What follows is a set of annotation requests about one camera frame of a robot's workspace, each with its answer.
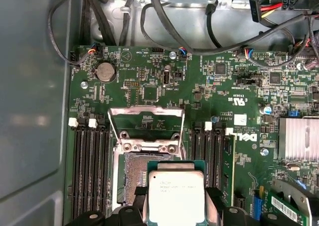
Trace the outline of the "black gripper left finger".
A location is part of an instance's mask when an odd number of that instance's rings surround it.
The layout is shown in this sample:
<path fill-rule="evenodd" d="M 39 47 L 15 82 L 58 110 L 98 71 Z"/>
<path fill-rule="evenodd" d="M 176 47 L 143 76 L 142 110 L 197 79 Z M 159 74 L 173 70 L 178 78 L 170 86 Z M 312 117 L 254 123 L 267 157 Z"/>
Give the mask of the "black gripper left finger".
<path fill-rule="evenodd" d="M 109 217 L 99 211 L 87 211 L 67 226 L 147 226 L 146 219 L 143 218 L 147 191 L 147 187 L 136 187 L 133 205 L 119 207 Z"/>

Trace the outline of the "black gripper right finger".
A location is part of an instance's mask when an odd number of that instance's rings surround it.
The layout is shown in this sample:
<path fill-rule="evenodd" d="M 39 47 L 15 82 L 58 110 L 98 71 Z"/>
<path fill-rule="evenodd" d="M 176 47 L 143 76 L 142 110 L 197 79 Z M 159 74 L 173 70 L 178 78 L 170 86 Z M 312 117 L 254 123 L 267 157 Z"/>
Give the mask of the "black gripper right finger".
<path fill-rule="evenodd" d="M 286 218 L 274 213 L 250 216 L 240 207 L 227 207 L 217 188 L 205 189 L 205 218 L 208 226 L 285 226 Z"/>

